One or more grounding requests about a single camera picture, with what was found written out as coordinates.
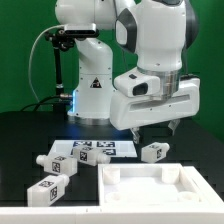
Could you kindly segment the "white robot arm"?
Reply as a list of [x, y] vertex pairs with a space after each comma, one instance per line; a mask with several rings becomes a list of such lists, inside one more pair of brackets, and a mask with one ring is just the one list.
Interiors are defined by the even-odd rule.
[[[110, 123], [137, 141], [141, 126], [175, 125], [198, 112], [200, 79], [180, 74], [198, 33], [189, 0], [56, 0], [55, 14], [79, 52], [71, 121]], [[95, 38], [99, 30], [115, 31], [121, 49], [137, 56], [134, 68], [112, 76], [113, 53]]]

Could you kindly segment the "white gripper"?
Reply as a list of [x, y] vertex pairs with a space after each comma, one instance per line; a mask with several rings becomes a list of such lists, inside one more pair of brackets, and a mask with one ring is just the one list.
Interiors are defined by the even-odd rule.
[[110, 122], [118, 130], [130, 129], [135, 144], [140, 142], [138, 127], [141, 126], [170, 121], [168, 128], [175, 134], [180, 118], [198, 112], [199, 88], [199, 78], [181, 80], [179, 90], [165, 101], [151, 101], [148, 96], [129, 98], [116, 91], [111, 99]]

